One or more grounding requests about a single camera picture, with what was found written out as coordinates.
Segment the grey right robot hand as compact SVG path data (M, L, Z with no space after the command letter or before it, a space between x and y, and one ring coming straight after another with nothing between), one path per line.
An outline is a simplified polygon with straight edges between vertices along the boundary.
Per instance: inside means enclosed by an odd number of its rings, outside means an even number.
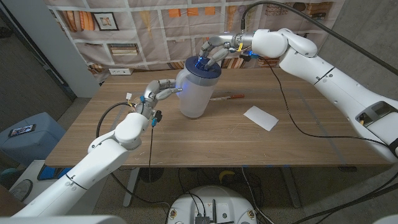
M210 37L201 47L199 57L207 58L209 53L215 48L222 48L217 51L204 66L208 70L212 65L228 56L230 51L237 51L243 47L243 40L241 34L219 34Z

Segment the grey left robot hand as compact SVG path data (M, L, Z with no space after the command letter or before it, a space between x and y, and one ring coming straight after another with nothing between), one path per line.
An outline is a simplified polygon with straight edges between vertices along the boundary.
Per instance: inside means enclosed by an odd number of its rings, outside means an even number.
M173 93L183 91L175 86L175 79L152 80L144 92L145 105L154 108L158 101L168 98Z

